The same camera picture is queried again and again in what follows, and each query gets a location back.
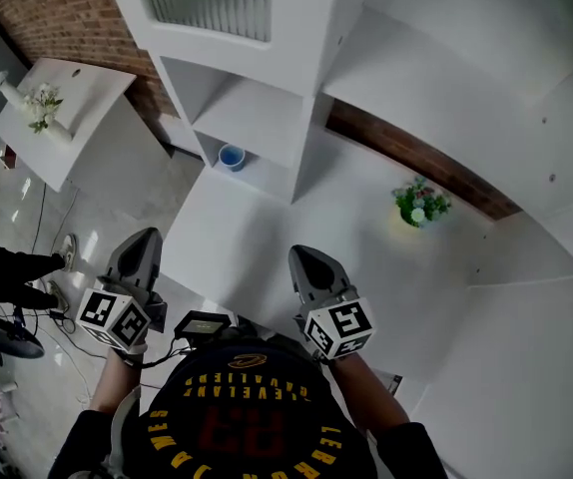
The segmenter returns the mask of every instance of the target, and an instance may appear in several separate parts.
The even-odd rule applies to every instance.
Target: brick wall
[[[0,0],[0,24],[30,62],[52,57],[133,73],[127,97],[145,121],[177,115],[115,0]]]
[[[521,211],[505,195],[463,165],[418,138],[343,101],[335,101],[326,127],[406,165],[494,220]]]

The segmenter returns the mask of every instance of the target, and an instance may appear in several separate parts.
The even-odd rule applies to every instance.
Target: sneaker
[[[74,258],[77,251],[76,237],[74,235],[66,235],[60,250],[58,250],[58,255],[65,261],[63,271],[71,271],[74,268]]]
[[[53,280],[49,280],[47,282],[47,294],[53,294],[58,298],[58,308],[52,308],[51,310],[55,310],[63,314],[69,310],[69,302],[65,298],[63,291],[58,287],[58,284]]]

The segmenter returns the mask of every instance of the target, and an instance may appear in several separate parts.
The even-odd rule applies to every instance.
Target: blue cup
[[[231,172],[237,172],[245,165],[245,150],[226,144],[220,148],[218,158]]]

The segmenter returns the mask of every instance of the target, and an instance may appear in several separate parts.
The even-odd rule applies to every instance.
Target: tile floor
[[[77,236],[79,257],[75,271],[53,274],[69,298],[72,311],[77,308],[85,288],[92,286],[95,276],[103,272],[109,255],[118,244],[146,227],[157,227],[163,236],[167,233],[202,167],[201,161],[175,152],[164,182],[152,193],[147,201],[146,216],[140,220],[102,207],[72,186],[61,193],[47,188],[35,253],[50,253],[52,246],[55,244],[57,248],[67,233]],[[13,170],[4,169],[0,163],[2,246],[16,251],[31,250],[43,187],[42,181],[20,161]],[[156,291],[169,304],[169,311],[165,334],[150,332],[147,360],[166,353],[175,325],[187,310],[200,308],[204,302],[165,277],[159,279]],[[3,305],[2,309],[11,313],[9,305]],[[8,424],[4,442],[15,463],[31,479],[47,476],[78,413],[87,406],[104,364],[104,360],[89,357],[74,348],[49,317],[39,317],[38,322],[37,336],[45,347],[45,356],[38,360],[6,358],[5,367],[0,368],[0,381],[12,379],[18,383],[18,389],[11,394],[11,403],[19,420]],[[28,316],[27,324],[34,328],[36,318]],[[90,352],[106,353],[104,346],[81,329],[71,337]],[[178,360],[175,358],[145,371],[143,382],[162,385]],[[151,387],[143,389],[143,408],[149,405],[156,392]]]

